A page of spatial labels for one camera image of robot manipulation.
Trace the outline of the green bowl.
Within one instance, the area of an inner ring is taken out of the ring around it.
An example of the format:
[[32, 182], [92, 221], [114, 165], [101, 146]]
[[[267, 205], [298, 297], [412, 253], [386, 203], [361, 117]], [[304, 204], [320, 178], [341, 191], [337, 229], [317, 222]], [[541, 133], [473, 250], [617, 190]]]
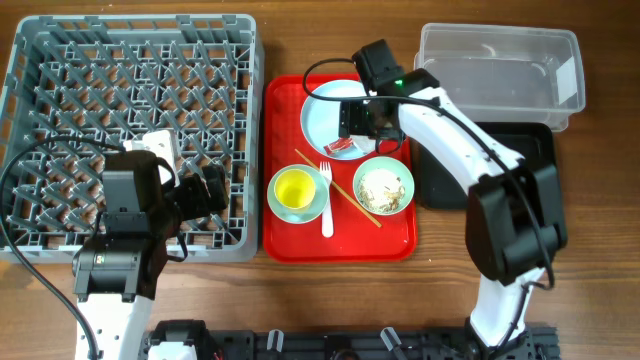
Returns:
[[[400, 202], [399, 208], [392, 213], [381, 214], [381, 213], [375, 213], [371, 210], [368, 210], [363, 206], [362, 201], [359, 199], [359, 196], [357, 195], [358, 184], [362, 176], [365, 173], [376, 168], [384, 168], [384, 169], [390, 170], [391, 172], [393, 172], [394, 174], [400, 177], [401, 182], [405, 187], [405, 196]], [[412, 202], [414, 192], [415, 192], [415, 183], [410, 170], [404, 163], [391, 157], [378, 156], [378, 157], [374, 157], [369, 160], [366, 160], [358, 167], [358, 169], [356, 170], [356, 173], [354, 174], [353, 191], [359, 204], [362, 205], [368, 212], [375, 215], [391, 216], [391, 215], [399, 214], [400, 212], [405, 210], [409, 206], [409, 204]]]

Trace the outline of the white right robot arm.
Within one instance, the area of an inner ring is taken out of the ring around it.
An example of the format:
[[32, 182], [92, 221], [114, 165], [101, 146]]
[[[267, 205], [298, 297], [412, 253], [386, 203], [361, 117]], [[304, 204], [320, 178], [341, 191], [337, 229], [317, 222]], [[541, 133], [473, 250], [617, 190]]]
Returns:
[[568, 242], [556, 166], [488, 135], [424, 69], [363, 86], [340, 102], [340, 134], [411, 138], [465, 191], [465, 242], [481, 273], [471, 341], [486, 359], [506, 354], [520, 342], [532, 290], [542, 275], [555, 278], [552, 261]]

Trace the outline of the white napkin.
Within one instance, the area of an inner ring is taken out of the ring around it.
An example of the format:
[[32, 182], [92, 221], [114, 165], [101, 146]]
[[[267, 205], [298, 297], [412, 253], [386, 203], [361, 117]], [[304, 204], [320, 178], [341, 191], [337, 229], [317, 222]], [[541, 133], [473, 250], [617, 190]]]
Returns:
[[376, 149], [376, 141], [363, 135], [352, 135], [350, 139], [354, 147], [363, 154], [368, 155]]

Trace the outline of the rice food scraps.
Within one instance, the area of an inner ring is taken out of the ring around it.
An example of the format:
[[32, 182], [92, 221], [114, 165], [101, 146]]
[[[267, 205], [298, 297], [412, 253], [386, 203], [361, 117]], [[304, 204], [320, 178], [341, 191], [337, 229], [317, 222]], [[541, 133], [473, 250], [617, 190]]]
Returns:
[[357, 195], [368, 210], [388, 214], [399, 208], [405, 196], [405, 187], [400, 177], [390, 170], [376, 168], [362, 176]]

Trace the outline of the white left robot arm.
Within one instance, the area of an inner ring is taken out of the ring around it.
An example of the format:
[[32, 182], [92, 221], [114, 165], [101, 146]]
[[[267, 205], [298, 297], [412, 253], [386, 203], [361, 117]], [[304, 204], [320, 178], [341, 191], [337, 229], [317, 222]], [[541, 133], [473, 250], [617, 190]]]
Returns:
[[139, 354], [155, 300], [157, 281], [169, 261], [166, 242], [186, 244], [181, 225], [227, 208], [224, 167], [208, 165], [186, 177], [162, 181], [168, 162], [147, 150], [111, 155], [102, 185], [106, 207], [98, 230], [72, 261], [81, 314], [78, 359], [134, 359]]

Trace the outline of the yellow plastic cup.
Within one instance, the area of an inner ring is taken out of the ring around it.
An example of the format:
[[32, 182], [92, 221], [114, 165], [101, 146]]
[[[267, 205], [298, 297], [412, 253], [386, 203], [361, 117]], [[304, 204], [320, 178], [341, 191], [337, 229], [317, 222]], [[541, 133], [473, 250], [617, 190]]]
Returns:
[[287, 169], [277, 176], [274, 192], [278, 202], [292, 212], [306, 210], [315, 197], [315, 181], [302, 169]]

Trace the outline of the red snack wrapper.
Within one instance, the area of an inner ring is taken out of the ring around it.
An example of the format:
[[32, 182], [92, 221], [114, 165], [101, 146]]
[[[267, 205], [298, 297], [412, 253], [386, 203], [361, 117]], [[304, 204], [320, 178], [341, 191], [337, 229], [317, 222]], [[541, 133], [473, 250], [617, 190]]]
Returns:
[[352, 138], [339, 138], [323, 147], [327, 155], [336, 155], [339, 152], [350, 149], [353, 146]]

